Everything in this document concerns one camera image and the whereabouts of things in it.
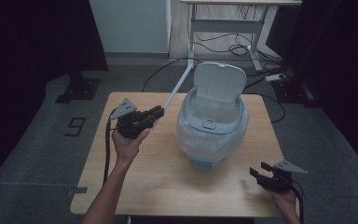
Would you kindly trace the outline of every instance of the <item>human arm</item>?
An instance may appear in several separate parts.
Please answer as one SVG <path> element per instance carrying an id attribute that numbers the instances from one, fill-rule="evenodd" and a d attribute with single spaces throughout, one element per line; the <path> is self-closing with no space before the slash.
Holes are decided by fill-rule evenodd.
<path id="1" fill-rule="evenodd" d="M 129 139 L 124 138 L 117 130 L 113 131 L 112 138 L 117 153 L 116 164 L 89 207 L 83 219 L 84 224 L 112 223 L 126 174 L 139 152 L 139 146 L 149 133 L 150 129 L 145 129 L 137 139 Z"/>
<path id="2" fill-rule="evenodd" d="M 265 189 L 281 211 L 282 218 L 287 224 L 301 224 L 296 212 L 296 195 L 290 189 L 286 192 L 276 192 L 270 189 Z"/>

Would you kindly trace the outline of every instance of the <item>hand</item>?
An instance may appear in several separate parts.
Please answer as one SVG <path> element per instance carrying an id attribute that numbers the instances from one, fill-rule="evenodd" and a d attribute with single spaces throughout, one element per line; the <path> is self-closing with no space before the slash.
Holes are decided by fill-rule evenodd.
<path id="1" fill-rule="evenodd" d="M 300 223 L 296 213 L 296 195 L 291 189 L 286 192 L 276 192 L 267 188 L 263 189 L 272 196 L 272 200 L 281 211 L 282 217 L 287 223 Z"/>
<path id="2" fill-rule="evenodd" d="M 119 164 L 129 168 L 133 159 L 138 155 L 139 146 L 149 133 L 150 129 L 145 129 L 139 134 L 138 138 L 130 139 L 123 137 L 118 130 L 114 130 L 112 132 L 112 138 L 117 154 L 116 165 Z"/>

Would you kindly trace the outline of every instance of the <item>finger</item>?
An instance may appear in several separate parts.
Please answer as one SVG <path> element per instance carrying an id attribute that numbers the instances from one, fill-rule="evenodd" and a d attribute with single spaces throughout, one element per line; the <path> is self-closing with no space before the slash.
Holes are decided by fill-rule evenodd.
<path id="1" fill-rule="evenodd" d="M 146 137 L 150 134 L 150 129 L 144 129 L 136 138 L 136 140 L 142 142 L 146 139 Z"/>
<path id="2" fill-rule="evenodd" d="M 115 139 L 122 139 L 124 138 L 123 135 L 121 135 L 121 133 L 117 130 L 117 129 L 114 129 L 113 132 L 112 132 L 112 139 L 115 140 Z"/>
<path id="3" fill-rule="evenodd" d="M 271 195 L 278 194 L 277 192 L 275 192 L 275 191 L 272 190 L 272 189 L 268 189 L 268 188 L 265 188 L 265 187 L 263 187 L 263 186 L 262 186 L 262 188 L 263 188 L 266 192 L 270 193 Z"/>

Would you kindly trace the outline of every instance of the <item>power strip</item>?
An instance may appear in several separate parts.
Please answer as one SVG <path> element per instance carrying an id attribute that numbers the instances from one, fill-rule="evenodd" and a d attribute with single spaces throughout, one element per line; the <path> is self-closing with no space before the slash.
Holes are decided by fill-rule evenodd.
<path id="1" fill-rule="evenodd" d="M 286 76 L 284 74 L 272 75 L 272 76 L 268 76 L 268 77 L 265 78 L 265 80 L 267 82 L 277 81 L 277 80 L 284 80 L 284 79 L 286 79 Z"/>

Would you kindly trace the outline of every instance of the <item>black stand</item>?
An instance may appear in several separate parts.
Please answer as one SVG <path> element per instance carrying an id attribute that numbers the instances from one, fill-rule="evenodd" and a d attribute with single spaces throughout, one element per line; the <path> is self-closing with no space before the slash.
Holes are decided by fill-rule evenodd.
<path id="1" fill-rule="evenodd" d="M 101 82 L 100 79 L 83 78 L 80 72 L 69 74 L 69 78 L 71 83 L 65 93 L 57 97 L 56 104 L 69 104 L 72 100 L 92 100 Z"/>
<path id="2" fill-rule="evenodd" d="M 320 107 L 316 98 L 310 92 L 307 83 L 302 83 L 301 88 L 295 90 L 291 82 L 272 82 L 278 102 L 287 104 L 303 104 L 306 107 Z"/>

